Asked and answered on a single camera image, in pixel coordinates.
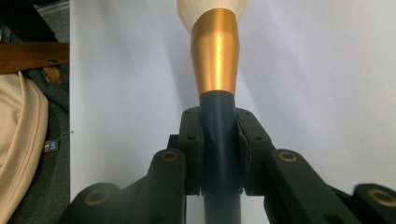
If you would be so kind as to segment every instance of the black mount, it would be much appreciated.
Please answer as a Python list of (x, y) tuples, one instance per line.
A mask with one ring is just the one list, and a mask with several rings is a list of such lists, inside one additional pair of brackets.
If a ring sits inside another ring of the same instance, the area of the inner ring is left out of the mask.
[[(332, 188), (297, 152), (276, 149), (252, 113), (236, 109), (240, 189), (265, 196), (272, 224), (395, 224), (396, 192), (362, 184), (352, 196)], [(179, 134), (156, 153), (148, 174), (119, 190), (112, 184), (84, 189), (61, 223), (185, 223), (186, 195), (199, 195), (204, 135), (199, 108), (183, 112)]]

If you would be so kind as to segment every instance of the white conical top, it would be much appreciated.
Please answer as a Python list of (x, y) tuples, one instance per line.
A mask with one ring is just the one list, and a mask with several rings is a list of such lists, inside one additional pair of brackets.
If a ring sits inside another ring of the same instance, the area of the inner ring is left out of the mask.
[(184, 27), (191, 33), (192, 26), (208, 10), (213, 8), (227, 8), (239, 20), (247, 4), (248, 0), (177, 0), (177, 12)]

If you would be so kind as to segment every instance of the gold tapered sleeve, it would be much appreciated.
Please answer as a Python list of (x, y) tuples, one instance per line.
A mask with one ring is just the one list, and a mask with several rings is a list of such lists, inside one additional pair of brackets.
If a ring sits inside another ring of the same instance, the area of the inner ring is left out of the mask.
[(191, 58), (199, 95), (235, 94), (239, 39), (235, 15), (226, 8), (204, 13), (191, 30)]

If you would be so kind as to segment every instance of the beige bag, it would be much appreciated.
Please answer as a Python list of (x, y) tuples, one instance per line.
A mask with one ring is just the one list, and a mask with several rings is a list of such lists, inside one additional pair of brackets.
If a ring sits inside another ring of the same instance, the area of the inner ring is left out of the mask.
[(0, 76), (0, 223), (7, 223), (35, 175), (48, 101), (21, 72)]

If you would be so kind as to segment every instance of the white backdrop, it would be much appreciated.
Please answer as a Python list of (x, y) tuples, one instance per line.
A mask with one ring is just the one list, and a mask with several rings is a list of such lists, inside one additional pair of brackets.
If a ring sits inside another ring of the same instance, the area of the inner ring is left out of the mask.
[[(330, 185), (396, 189), (396, 2), (251, 0), (239, 22), (236, 105)], [(197, 106), (176, 0), (71, 1), (71, 195), (121, 188)], [(268, 223), (242, 197), (243, 223)], [(204, 223), (201, 197), (188, 223)]]

